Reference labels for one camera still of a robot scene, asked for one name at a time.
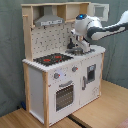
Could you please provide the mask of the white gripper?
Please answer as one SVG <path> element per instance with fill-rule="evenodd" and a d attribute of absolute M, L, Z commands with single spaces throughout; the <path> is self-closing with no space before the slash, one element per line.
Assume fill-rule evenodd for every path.
<path fill-rule="evenodd" d="M 91 51 L 90 43 L 83 36 L 77 35 L 74 29 L 71 30 L 71 33 L 74 36 L 77 44 L 82 48 L 84 53 Z"/>

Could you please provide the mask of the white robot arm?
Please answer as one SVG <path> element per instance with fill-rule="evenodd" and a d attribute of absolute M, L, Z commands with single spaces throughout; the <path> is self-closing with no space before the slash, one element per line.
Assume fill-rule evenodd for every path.
<path fill-rule="evenodd" d="M 83 51 L 88 52 L 90 44 L 87 39 L 99 40 L 126 30 L 128 30 L 128 10 L 122 14 L 118 23 L 107 27 L 102 26 L 98 17 L 79 14 L 75 19 L 71 33 L 76 36 L 76 40 Z"/>

